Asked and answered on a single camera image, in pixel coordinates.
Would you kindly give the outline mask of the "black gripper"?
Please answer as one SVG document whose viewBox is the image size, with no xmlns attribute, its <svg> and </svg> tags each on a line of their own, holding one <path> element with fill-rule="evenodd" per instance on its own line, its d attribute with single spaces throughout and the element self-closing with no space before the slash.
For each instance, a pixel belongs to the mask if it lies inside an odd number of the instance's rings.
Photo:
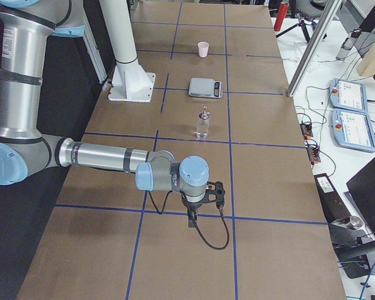
<svg viewBox="0 0 375 300">
<path fill-rule="evenodd" d="M 198 196 L 188 196 L 182 192 L 182 203 L 187 208 L 188 227 L 195 228 L 197 225 L 197 212 L 203 204 L 214 203 L 220 213 L 223 212 L 225 190 L 221 181 L 206 184 L 203 193 Z"/>
</svg>

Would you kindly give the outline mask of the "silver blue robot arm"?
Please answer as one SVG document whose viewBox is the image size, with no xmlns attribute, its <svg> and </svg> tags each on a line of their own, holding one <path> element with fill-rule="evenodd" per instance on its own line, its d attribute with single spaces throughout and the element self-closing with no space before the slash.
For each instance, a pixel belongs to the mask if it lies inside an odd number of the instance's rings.
<svg viewBox="0 0 375 300">
<path fill-rule="evenodd" d="M 223 209 L 223 184 L 209 180 L 208 164 L 199 156 L 177 162 L 168 151 L 89 144 L 38 131 L 47 38 L 84 34 L 82 1 L 0 1 L 0 18 L 4 23 L 0 185 L 21 182 L 51 167 L 84 166 L 132 173 L 136 187 L 142 191 L 179 193 L 191 228 L 197 227 L 197 211 L 203 204 L 213 203 Z"/>
</svg>

